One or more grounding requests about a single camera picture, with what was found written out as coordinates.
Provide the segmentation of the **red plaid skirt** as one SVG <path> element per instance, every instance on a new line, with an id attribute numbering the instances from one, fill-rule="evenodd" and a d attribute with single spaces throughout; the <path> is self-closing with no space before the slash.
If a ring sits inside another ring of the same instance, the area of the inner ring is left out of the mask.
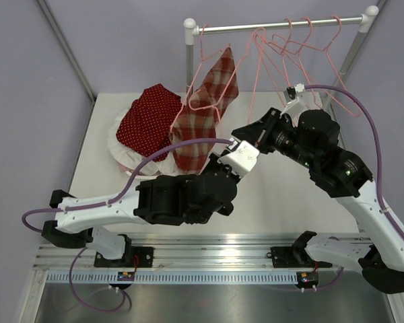
<path id="1" fill-rule="evenodd" d="M 172 143 L 217 137 L 217 126 L 239 94 L 235 68 L 232 49 L 227 47 L 178 113 L 170 131 Z M 173 156 L 179 171 L 199 173 L 213 146 L 201 143 L 175 149 Z"/>

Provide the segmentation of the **white skirt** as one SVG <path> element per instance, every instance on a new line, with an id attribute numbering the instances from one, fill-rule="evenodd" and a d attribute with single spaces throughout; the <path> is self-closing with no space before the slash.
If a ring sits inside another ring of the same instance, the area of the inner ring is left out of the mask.
<path id="1" fill-rule="evenodd" d="M 121 121 L 124 119 L 129 108 L 120 111 L 117 117 L 112 122 L 108 130 L 107 147 L 117 163 L 120 163 L 134 170 L 145 158 L 124 146 L 116 138 L 116 132 L 119 129 Z M 137 175 L 137 178 L 158 175 L 181 175 L 182 172 L 178 169 L 172 152 L 169 152 L 166 159 L 159 162 L 150 161 L 145 165 Z"/>

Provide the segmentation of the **pink hanger of white skirt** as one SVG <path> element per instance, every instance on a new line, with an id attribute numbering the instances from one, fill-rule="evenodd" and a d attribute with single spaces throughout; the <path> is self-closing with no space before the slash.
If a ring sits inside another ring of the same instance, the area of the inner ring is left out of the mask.
<path id="1" fill-rule="evenodd" d="M 269 88 L 279 93 L 287 87 L 306 82 L 307 74 L 299 49 L 289 49 L 289 45 L 293 45 L 291 34 L 284 38 L 259 28 L 253 42 L 258 54 L 257 69 L 266 75 Z"/>

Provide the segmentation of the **pink hanger of plaid skirt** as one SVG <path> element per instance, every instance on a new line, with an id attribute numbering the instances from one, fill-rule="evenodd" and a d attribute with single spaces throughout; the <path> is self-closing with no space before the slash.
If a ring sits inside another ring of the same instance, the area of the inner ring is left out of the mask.
<path id="1" fill-rule="evenodd" d="M 171 134 L 181 139 L 215 137 L 216 131 L 223 130 L 226 111 L 239 95 L 232 46 L 206 54 L 203 45 L 201 39 L 193 91 L 187 91 L 170 128 Z"/>

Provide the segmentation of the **red polka dot skirt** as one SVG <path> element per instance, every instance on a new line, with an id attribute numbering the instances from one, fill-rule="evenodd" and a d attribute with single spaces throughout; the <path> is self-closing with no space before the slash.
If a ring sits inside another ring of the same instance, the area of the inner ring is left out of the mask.
<path id="1" fill-rule="evenodd" d="M 181 97 L 157 84 L 133 101 L 116 132 L 116 139 L 143 157 L 169 146 L 169 133 L 182 106 Z"/>

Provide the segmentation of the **pink hanger of red skirt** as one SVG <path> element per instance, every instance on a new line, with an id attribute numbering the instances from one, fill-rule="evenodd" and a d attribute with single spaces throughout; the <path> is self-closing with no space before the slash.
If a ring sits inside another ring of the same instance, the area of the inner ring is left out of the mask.
<path id="1" fill-rule="evenodd" d="M 235 68 L 235 72 L 237 72 L 238 68 L 241 66 L 242 62 L 247 58 L 247 56 L 250 54 L 250 52 L 253 48 L 257 51 L 257 65 L 256 65 L 255 76 L 254 76 L 253 85 L 252 85 L 250 104 L 248 106 L 248 114 L 247 114 L 247 119 L 246 119 L 247 125 L 250 124 L 251 118 L 252 118 L 253 108 L 254 108 L 254 104 L 255 104 L 255 96 L 256 96 L 257 86 L 258 86 L 258 82 L 259 82 L 259 75 L 260 75 L 260 70 L 261 70 L 261 65 L 262 65 L 262 60 L 263 60 L 263 53 L 264 53 L 264 46 L 260 45 L 259 38 L 262 38 L 265 35 L 266 35 L 266 29 L 264 27 L 257 27 L 252 31 L 252 33 L 248 39 L 248 42 L 246 43 L 245 53 L 242 55 L 242 57 L 238 61 L 238 63 L 236 64 L 236 68 Z"/>

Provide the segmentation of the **pink skirt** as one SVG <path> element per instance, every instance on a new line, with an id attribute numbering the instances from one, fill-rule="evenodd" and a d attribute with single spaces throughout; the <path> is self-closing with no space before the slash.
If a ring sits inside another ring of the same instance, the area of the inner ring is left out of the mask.
<path id="1" fill-rule="evenodd" d="M 120 172 L 122 172 L 122 173 L 130 173 L 131 174 L 133 172 L 132 169 L 130 169 L 130 168 L 128 168 L 128 167 L 126 167 L 126 166 L 124 166 L 124 165 L 122 165 L 120 163 L 118 163 L 118 166 L 119 166 Z"/>

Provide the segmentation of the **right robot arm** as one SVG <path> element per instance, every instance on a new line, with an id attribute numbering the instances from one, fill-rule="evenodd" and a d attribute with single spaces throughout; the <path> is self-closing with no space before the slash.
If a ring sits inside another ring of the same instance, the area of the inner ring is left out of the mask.
<path id="1" fill-rule="evenodd" d="M 400 225 L 381 211 L 371 171 L 359 156 L 338 146 L 340 126 L 323 110 L 301 113 L 297 126 L 277 109 L 232 131 L 261 153 L 277 151 L 308 169 L 310 179 L 342 205 L 371 239 L 359 249 L 340 239 L 306 231 L 293 243 L 298 266 L 326 262 L 362 274 L 385 294 L 404 293 L 404 241 Z"/>

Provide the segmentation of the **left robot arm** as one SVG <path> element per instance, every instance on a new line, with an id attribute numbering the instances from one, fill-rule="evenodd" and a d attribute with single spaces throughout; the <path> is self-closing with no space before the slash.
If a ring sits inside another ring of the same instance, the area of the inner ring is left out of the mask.
<path id="1" fill-rule="evenodd" d="M 142 255 L 128 235 L 114 234 L 107 225 L 206 224 L 214 213 L 228 216 L 244 175 L 235 161 L 213 153 L 199 175 L 144 180 L 118 201 L 111 196 L 77 199 L 56 190 L 51 200 L 58 211 L 53 220 L 45 221 L 41 235 L 59 248 L 95 251 L 98 268 L 135 267 Z"/>

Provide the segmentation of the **white metal clothes rack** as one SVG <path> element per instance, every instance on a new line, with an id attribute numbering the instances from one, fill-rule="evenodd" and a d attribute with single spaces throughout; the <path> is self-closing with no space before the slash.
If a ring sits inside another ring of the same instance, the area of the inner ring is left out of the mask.
<path id="1" fill-rule="evenodd" d="M 185 70 L 186 70 L 186 87 L 187 91 L 193 91 L 193 82 L 195 80 L 194 71 L 194 46 L 196 37 L 200 37 L 205 34 L 225 34 L 233 32 L 250 32 L 258 28 L 263 28 L 265 30 L 283 30 L 283 29 L 294 29 L 294 28 L 314 28 L 322 26 L 345 26 L 355 24 L 358 25 L 358 31 L 354 40 L 343 60 L 341 68 L 336 72 L 336 78 L 334 85 L 338 86 L 341 82 L 347 79 L 349 70 L 355 63 L 360 51 L 372 26 L 377 21 L 378 16 L 381 14 L 386 1 L 379 1 L 376 5 L 371 5 L 366 8 L 365 12 L 353 16 L 353 17 L 330 17 L 326 19 L 319 20 L 296 20 L 289 21 L 284 20 L 282 22 L 271 22 L 271 23 L 259 23 L 259 24 L 244 24 L 244 25 L 232 25 L 232 26 L 216 26 L 216 27 L 201 27 L 198 26 L 193 18 L 187 18 L 184 23 L 184 43 L 186 48 L 186 59 L 185 59 Z"/>

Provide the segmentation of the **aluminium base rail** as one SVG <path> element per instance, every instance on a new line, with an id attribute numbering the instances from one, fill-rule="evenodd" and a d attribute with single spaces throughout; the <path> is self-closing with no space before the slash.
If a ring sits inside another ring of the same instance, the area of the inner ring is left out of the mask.
<path id="1" fill-rule="evenodd" d="M 290 234 L 216 234 L 211 236 L 174 236 L 130 233 L 132 246 L 154 248 L 149 271 L 270 271 L 272 260 L 267 253 L 274 246 L 291 246 L 297 239 Z M 342 242 L 369 246 L 369 237 L 360 234 L 339 234 Z M 64 249 L 41 244 L 33 269 L 65 270 L 70 267 L 77 249 Z M 75 269 L 99 271 L 94 268 L 96 253 L 86 250 L 76 262 Z"/>

